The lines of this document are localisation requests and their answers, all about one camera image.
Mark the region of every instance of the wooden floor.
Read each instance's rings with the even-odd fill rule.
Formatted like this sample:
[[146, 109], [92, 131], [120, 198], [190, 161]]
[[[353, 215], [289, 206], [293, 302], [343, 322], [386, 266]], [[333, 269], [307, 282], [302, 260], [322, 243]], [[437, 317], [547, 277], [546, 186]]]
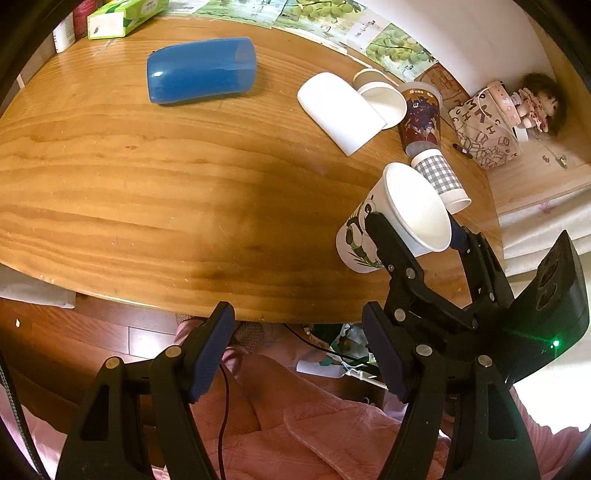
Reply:
[[[66, 310], [0, 299], [0, 346], [21, 402], [68, 432], [87, 388], [104, 361], [153, 358], [171, 345], [174, 313], [78, 295]], [[146, 419], [150, 458], [161, 465], [157, 432]]]

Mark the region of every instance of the small paper cup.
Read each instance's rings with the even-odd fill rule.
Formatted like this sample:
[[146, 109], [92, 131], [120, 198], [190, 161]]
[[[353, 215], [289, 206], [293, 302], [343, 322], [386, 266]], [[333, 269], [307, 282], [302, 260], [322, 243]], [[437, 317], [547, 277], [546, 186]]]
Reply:
[[390, 85], [395, 86], [394, 82], [385, 73], [376, 69], [363, 69], [353, 77], [353, 88], [359, 91], [363, 85], [369, 82], [388, 82]]
[[371, 212], [384, 214], [415, 257], [442, 252], [452, 240], [447, 210], [435, 189], [408, 165], [391, 163], [336, 236], [341, 260], [358, 273], [384, 267], [365, 230]]
[[429, 181], [452, 215], [472, 203], [460, 180], [438, 149], [432, 148], [419, 153], [413, 158], [410, 166]]
[[384, 130], [398, 125], [406, 115], [406, 100], [391, 83], [369, 82], [357, 91], [387, 121]]

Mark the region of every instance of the white paper cup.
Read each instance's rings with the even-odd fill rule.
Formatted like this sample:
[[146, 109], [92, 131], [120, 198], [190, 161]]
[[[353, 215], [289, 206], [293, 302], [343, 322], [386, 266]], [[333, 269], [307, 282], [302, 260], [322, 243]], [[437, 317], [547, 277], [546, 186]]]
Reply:
[[404, 96], [389, 82], [369, 82], [357, 91], [387, 121], [384, 130], [398, 125], [406, 115]]
[[387, 124], [351, 85], [329, 72], [319, 73], [305, 82], [297, 99], [347, 156]]
[[431, 184], [408, 165], [391, 163], [336, 235], [341, 260], [358, 273], [383, 268], [365, 230], [371, 212], [384, 214], [415, 257], [442, 252], [452, 241], [447, 210]]
[[353, 77], [353, 88], [359, 90], [369, 82], [388, 82], [390, 85], [395, 86], [394, 82], [384, 72], [377, 69], [363, 69]]

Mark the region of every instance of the doll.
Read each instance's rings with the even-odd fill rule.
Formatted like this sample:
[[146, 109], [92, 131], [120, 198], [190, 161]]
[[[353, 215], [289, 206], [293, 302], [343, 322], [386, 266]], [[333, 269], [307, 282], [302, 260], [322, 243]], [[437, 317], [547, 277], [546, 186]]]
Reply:
[[518, 93], [511, 95], [522, 128], [556, 135], [566, 120], [566, 98], [558, 84], [543, 73], [529, 73]]

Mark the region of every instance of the paper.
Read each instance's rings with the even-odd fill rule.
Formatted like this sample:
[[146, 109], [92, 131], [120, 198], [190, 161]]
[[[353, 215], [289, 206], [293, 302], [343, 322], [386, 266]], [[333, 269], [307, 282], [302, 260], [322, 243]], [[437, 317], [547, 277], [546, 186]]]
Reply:
[[207, 0], [170, 0], [167, 15], [193, 15]]
[[286, 0], [210, 0], [195, 14], [271, 28], [285, 2]]
[[414, 38], [369, 9], [347, 33], [346, 44], [406, 82], [437, 63]]
[[352, 0], [288, 0], [274, 27], [306, 31], [332, 43], [346, 45], [347, 33], [363, 10], [363, 5]]

